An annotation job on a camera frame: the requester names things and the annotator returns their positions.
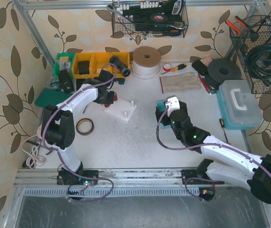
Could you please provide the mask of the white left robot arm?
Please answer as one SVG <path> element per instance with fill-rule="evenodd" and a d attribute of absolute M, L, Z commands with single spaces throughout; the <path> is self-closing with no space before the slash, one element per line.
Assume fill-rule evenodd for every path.
<path fill-rule="evenodd" d="M 56 151 L 65 170 L 77 177 L 82 177 L 73 141 L 75 139 L 74 116 L 81 113 L 91 102 L 111 105 L 114 92 L 108 87 L 115 79 L 114 74 L 101 70 L 98 77 L 88 78 L 80 88 L 65 101 L 56 106 L 48 105 L 43 110 L 41 129 L 43 146 Z"/>

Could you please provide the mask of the brown packing tape roll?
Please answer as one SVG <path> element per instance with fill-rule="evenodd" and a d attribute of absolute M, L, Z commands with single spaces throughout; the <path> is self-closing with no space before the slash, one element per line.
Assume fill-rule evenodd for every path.
<path fill-rule="evenodd" d="M 89 118 L 80 119 L 76 124 L 76 131 L 82 136 L 88 136 L 94 131 L 94 123 Z"/>

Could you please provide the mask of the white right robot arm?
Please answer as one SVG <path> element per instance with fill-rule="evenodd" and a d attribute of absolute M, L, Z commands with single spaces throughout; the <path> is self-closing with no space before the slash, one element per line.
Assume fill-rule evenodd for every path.
<path fill-rule="evenodd" d="M 271 204 L 271 155 L 261 157 L 239 150 L 191 123 L 187 105 L 176 97 L 156 107 L 156 132 L 161 125 L 170 126 L 182 150 L 208 156 L 196 169 L 197 179 L 227 182 L 251 192 L 260 201 Z"/>

